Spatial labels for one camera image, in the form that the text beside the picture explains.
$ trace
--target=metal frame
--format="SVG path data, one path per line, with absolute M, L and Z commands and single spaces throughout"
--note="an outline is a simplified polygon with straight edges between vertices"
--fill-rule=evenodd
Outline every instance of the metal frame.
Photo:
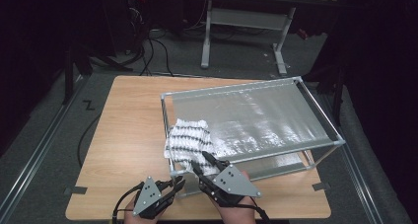
M 333 107 L 333 105 L 332 102 L 329 100 L 329 97 L 322 96 L 321 98 L 324 104 L 324 109 L 327 112 L 331 112 L 331 108 Z M 344 131 L 341 127 L 338 127 L 338 131 L 340 131 L 342 136 L 344 136 Z M 350 149 L 349 142 L 341 146 L 341 154 L 344 159 L 344 163 L 347 166 L 347 171 L 350 175 L 351 180 L 353 181 L 353 185 L 360 198 L 360 201 L 362 202 L 363 208 L 369 218 L 370 223 L 383 223 L 383 218 L 379 212 L 379 209 L 376 206 L 373 194 L 365 181 L 364 175 L 362 174 L 359 166 L 357 165 L 356 159 L 354 158 L 354 155 Z
M 260 12 L 238 11 L 229 9 L 212 8 L 212 1 L 208 1 L 206 14 L 206 33 L 203 41 L 202 68 L 209 67 L 210 61 L 210 30 L 212 24 L 228 25 L 237 27 L 267 29 L 280 31 L 281 35 L 277 43 L 273 44 L 274 56 L 276 58 L 277 68 L 281 76 L 287 75 L 286 65 L 282 56 L 282 46 L 286 35 L 292 24 L 296 8 L 292 7 L 287 15 L 266 14 Z
M 275 157 L 278 157 L 278 156 L 289 155 L 289 154 L 294 154 L 294 153 L 299 153 L 299 152 L 302 152 L 303 155 L 306 158 L 306 161 L 307 161 L 306 165 L 302 164 L 302 163 L 294 163 L 294 164 L 290 164 L 289 166 L 286 165 L 286 166 L 283 166 L 283 167 L 272 168 L 271 171 L 268 171 L 267 173 L 259 172 L 259 173 L 257 173 L 256 176 L 251 176 L 252 181 L 265 179 L 265 178 L 269 178 L 269 177 L 274 177 L 274 176 L 281 176 L 281 175 L 285 175 L 285 174 L 297 173 L 297 172 L 302 172 L 302 171 L 313 169 L 323 159 L 325 159 L 329 154 L 331 154 L 333 151 L 335 151 L 336 148 L 345 144 L 345 140 L 339 134 L 339 132 L 334 127 L 334 125 L 332 124 L 330 119 L 326 116 L 325 112 L 320 107 L 319 103 L 315 100 L 314 96 L 311 94 L 311 92 L 309 91 L 307 86 L 304 84 L 301 77 L 293 77 L 293 78 L 279 79 L 279 80 L 273 80 L 273 81 L 289 82 L 291 80 L 293 80 L 295 84 L 301 86 L 301 87 L 299 87 L 299 90 L 306 94 L 305 100 L 310 100 L 310 108 L 312 110 L 316 110 L 315 116 L 317 117 L 318 120 L 322 121 L 322 126 L 327 126 L 326 133 L 328 134 L 328 137 L 332 136 L 332 139 L 329 138 L 330 143 L 327 143 L 327 144 L 319 144 L 319 145 L 317 145 L 317 144 L 304 144 L 304 145 L 295 144 L 296 146 L 294 146 L 294 147 L 286 147 L 285 149 L 282 149 L 282 150 L 279 149 L 274 154 L 268 154 L 268 155 L 265 155 L 265 156 L 257 157 L 256 159 L 253 159 L 251 157 L 251 158 L 248 158 L 247 160 L 239 160 L 238 159 L 236 161 L 231 161 L 232 163 L 234 163 L 235 165 L 237 165 L 239 167 L 240 164 L 244 164 L 245 162 L 248 162 L 248 161 L 254 162 L 253 164 L 255 164 L 258 160 L 272 159 L 272 158 L 274 159 Z M 273 81 L 255 82 L 255 83 L 243 84 L 243 86 L 246 86 L 246 85 L 258 86 L 260 83 L 267 83 L 267 82 L 272 83 Z M 182 92 L 168 92 L 168 93 L 161 94 L 161 103 L 162 103 L 163 120 L 164 120 L 164 124 L 165 124 L 166 137 L 170 136 L 170 127 L 171 127 L 170 122 L 169 122 L 168 108 L 167 108 L 167 105 L 166 105 L 166 98 L 167 97 L 173 96 L 173 95 L 176 95 L 176 94 L 190 95 L 190 94 L 193 94 L 193 93 L 203 93 L 204 90 L 208 90 L 211 93 L 217 94 L 222 90 L 225 90 L 226 92 L 228 92 L 228 90 L 230 90 L 230 89 L 235 90 L 236 89 L 235 87 L 237 87 L 237 86 L 239 86 L 239 85 L 223 86 L 223 87 L 216 87 L 216 88 L 210 88 L 210 89 L 190 90 L 190 91 L 182 91 Z M 314 158 L 312 157 L 309 150 L 316 149 L 316 148 L 322 148 L 322 147 L 329 147 L 329 149 L 326 152 L 324 152 L 324 154 L 319 159 L 314 161 Z M 172 161 L 171 159 L 169 159 L 169 164 L 170 164 L 171 176 L 176 177 L 176 176 L 184 176 L 184 175 L 189 174 L 189 172 L 187 170 L 177 170 L 176 167 L 175 167 L 175 162 Z M 187 192 L 185 195 L 193 194 L 193 193 L 196 193 L 196 192 L 198 192 L 198 188 L 196 188 L 194 191 Z

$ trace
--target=gray floor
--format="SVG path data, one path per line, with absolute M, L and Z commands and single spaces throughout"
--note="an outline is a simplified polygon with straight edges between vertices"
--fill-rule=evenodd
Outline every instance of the gray floor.
M 154 32 L 154 37 L 161 32 Z M 233 36 L 227 40 L 212 41 L 211 66 L 201 69 L 202 36 L 182 37 L 166 34 L 158 38 L 169 51 L 169 63 L 175 75 L 193 75 L 202 77 L 276 79 L 279 78 L 274 55 L 269 44 L 241 41 L 248 36 Z M 326 36 L 311 37 L 306 40 L 289 35 L 283 47 L 284 60 L 288 64 L 289 76 L 304 75 L 311 70 L 314 60 L 326 40 Z M 146 47 L 145 57 L 150 57 L 150 46 Z M 166 55 L 160 45 L 154 43 L 155 54 L 149 65 L 153 75 L 167 74 Z M 119 56 L 124 60 L 129 56 Z M 132 75 L 138 75 L 144 67 L 142 60 L 131 65 Z M 43 161 L 35 171 L 32 181 L 18 202 L 8 223 L 108 223 L 75 222 L 66 219 L 65 209 L 70 196 L 64 194 L 67 187 L 73 186 L 80 168 L 77 162 L 77 146 L 88 125 L 102 111 L 112 80 L 122 73 L 111 68 L 95 66 L 93 75 L 83 82 L 74 103 L 69 108 L 61 125 L 50 141 L 50 148 Z M 54 117 L 61 109 L 64 92 L 64 79 L 61 76 L 48 95 L 37 105 L 31 119 L 14 141 L 12 147 L 0 160 L 0 200 L 4 200 L 9 190 L 19 177 L 26 163 L 33 154 L 42 136 L 47 131 Z M 87 110 L 87 101 L 91 101 Z M 349 94 L 344 91 L 344 104 L 341 111 L 342 125 L 339 127 L 349 145 L 349 152 L 355 158 L 362 178 L 378 209 L 378 220 L 369 217 L 365 205 L 359 197 L 359 187 L 355 186 L 352 174 L 347 165 L 347 150 L 338 149 L 325 159 L 318 167 L 323 182 L 330 185 L 326 191 L 332 214 L 327 219 L 291 220 L 299 223 L 411 223 L 403 207 L 397 201 L 387 178 L 370 149 L 367 138 L 362 132 Z M 88 130 L 82 141 L 81 158 L 84 159 L 96 125 Z

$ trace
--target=robotic hand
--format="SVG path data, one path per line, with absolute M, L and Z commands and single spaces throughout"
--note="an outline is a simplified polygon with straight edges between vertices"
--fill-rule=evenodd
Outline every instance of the robotic hand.
M 213 166 L 216 166 L 221 173 L 215 178 L 203 176 L 199 164 L 191 162 L 193 172 L 199 177 L 199 188 L 210 198 L 216 201 L 221 207 L 241 207 L 256 210 L 265 223 L 270 219 L 263 209 L 258 207 L 253 197 L 261 197 L 261 192 L 255 187 L 233 164 L 229 161 L 220 161 L 211 154 L 203 151 L 203 157 Z M 245 197 L 250 196 L 254 205 L 240 204 Z
M 148 177 L 145 183 L 141 182 L 138 186 L 133 187 L 122 196 L 113 210 L 112 223 L 117 223 L 117 212 L 119 211 L 118 207 L 120 202 L 128 194 L 137 190 L 134 201 L 135 205 L 132 212 L 134 216 L 139 215 L 142 218 L 154 219 L 164 209 L 172 205 L 175 194 L 184 187 L 184 184 L 185 180 L 182 177 L 176 177 L 175 179 L 167 182 L 154 182 L 151 177 Z M 162 196 L 161 191 L 167 187 L 172 187 L 173 189 L 165 196 Z

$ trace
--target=metal rail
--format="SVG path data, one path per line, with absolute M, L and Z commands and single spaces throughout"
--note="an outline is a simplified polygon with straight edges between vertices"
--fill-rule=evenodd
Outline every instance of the metal rail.
M 324 107 L 328 112 L 331 112 L 331 102 L 329 98 L 323 97 L 325 103 Z M 344 133 L 341 127 L 338 127 L 340 134 L 344 137 Z M 342 155 L 344 163 L 347 166 L 348 173 L 353 182 L 354 188 L 357 191 L 357 194 L 360 198 L 360 201 L 363 204 L 363 208 L 366 212 L 366 215 L 369 218 L 370 223 L 372 224 L 383 224 L 381 214 L 379 213 L 378 208 L 376 207 L 375 201 L 373 199 L 372 193 L 370 192 L 369 186 L 367 185 L 363 175 L 356 163 L 356 160 L 351 152 L 350 146 L 346 141 L 346 144 L 341 146 Z
M 65 115 L 73 104 L 75 98 L 80 93 L 82 88 L 86 85 L 88 78 L 82 77 L 81 75 L 76 80 L 76 90 L 73 97 L 68 101 L 67 104 L 63 104 L 58 111 L 57 115 L 53 119 L 51 125 L 45 132 L 45 134 L 40 139 L 35 151 L 28 160 L 27 164 L 19 174 L 15 184 L 10 189 L 6 198 L 3 200 L 0 206 L 0 223 L 7 223 L 9 218 L 12 216 L 13 211 L 24 195 L 26 189 L 31 183 L 33 177 L 35 176 L 37 169 L 42 163 L 44 157 L 46 156 L 49 148 L 52 145 L 53 137 L 58 131 Z

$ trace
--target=fabric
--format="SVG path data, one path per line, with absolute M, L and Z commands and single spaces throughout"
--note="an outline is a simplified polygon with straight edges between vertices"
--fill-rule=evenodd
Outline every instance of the fabric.
M 193 173 L 191 161 L 200 165 L 204 176 L 219 173 L 216 167 L 206 161 L 202 151 L 206 151 L 213 156 L 216 155 L 207 122 L 204 120 L 185 121 L 178 119 L 166 140 L 165 158 L 180 163 L 191 173 Z

